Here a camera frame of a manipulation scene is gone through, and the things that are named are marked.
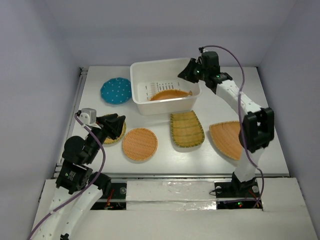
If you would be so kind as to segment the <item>boat-shaped orange bamboo plate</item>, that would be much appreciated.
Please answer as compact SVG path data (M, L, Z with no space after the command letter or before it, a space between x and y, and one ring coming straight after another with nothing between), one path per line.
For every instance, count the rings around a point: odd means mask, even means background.
M149 101L160 101L160 100L169 100L169 99L176 99L176 98L185 98L192 96L193 92L189 91L182 91L178 89L169 89L169 90L163 90L155 94L150 98Z

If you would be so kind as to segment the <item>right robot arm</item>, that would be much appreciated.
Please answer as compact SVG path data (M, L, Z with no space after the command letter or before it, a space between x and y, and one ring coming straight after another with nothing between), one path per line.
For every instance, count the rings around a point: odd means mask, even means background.
M242 154L231 181L222 190L242 196L255 183L259 160L265 148L275 136L275 114L270 108L263 108L243 93L243 86L237 86L233 78L221 72L219 56L215 51L199 48L201 55L191 58L178 78L191 83L204 81L215 95L223 99L237 114L240 123L239 141Z

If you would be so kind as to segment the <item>blue polka dot plate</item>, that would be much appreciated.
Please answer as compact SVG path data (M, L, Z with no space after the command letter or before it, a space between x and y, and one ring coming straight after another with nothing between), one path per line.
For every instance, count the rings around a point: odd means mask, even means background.
M132 98L131 82L123 77L111 78L100 88L100 97L107 104L124 104Z

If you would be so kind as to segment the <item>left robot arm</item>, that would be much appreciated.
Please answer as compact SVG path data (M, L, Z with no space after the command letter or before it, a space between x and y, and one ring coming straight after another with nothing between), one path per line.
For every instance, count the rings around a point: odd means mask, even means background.
M121 136L126 117L116 113L98 117L95 109L83 108L74 118L88 134L66 140L48 213L32 229L30 240L75 239L89 210L112 189L111 178L102 173L106 163L103 144Z

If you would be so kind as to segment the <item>green-rimmed rectangular bamboo plate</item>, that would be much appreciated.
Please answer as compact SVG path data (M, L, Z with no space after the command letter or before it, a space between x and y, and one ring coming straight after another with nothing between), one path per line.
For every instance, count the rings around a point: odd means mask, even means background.
M180 148L197 147L205 140L203 127L193 110L170 114L170 134Z

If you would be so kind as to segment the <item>fan-shaped orange bamboo plate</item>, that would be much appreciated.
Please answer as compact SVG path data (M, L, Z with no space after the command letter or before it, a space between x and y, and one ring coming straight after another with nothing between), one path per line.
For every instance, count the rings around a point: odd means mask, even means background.
M239 121L225 121L209 126L210 136L216 148L235 161L240 160L243 149L239 140L240 130Z

